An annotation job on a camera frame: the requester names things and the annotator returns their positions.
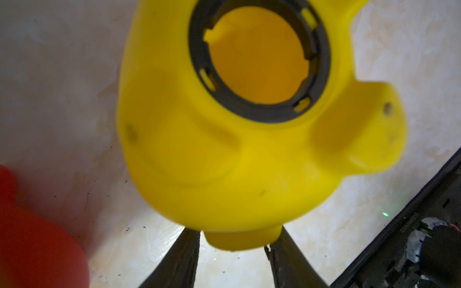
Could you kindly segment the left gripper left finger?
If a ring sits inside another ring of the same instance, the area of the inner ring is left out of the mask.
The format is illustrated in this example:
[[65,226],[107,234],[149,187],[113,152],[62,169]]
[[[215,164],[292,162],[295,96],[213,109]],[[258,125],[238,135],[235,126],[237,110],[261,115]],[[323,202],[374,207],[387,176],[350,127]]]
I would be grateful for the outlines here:
[[140,288],[193,288],[198,267],[200,232],[185,228]]

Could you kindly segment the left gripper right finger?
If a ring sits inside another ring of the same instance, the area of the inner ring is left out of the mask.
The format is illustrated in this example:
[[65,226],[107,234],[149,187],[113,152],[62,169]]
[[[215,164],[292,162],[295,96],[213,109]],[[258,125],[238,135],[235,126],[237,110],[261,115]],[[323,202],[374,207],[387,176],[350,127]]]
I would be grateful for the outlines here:
[[277,241],[264,247],[275,288],[328,288],[285,228]]

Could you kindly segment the red piggy bank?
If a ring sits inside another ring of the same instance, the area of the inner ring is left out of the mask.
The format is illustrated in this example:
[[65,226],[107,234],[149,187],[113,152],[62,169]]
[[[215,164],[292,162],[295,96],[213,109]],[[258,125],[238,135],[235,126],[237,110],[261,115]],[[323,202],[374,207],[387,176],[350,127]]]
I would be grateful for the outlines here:
[[63,229],[16,205],[14,175],[1,166],[1,287],[87,288],[88,261]]

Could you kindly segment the yellow piggy bank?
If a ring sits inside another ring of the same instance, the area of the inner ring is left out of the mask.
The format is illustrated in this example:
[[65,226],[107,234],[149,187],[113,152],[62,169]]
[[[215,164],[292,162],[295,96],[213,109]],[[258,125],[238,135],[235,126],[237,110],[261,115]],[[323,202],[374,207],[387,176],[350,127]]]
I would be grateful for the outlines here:
[[139,1],[117,128],[161,215],[228,251],[274,243],[347,176],[391,168],[408,135],[388,83],[355,77],[364,1]]

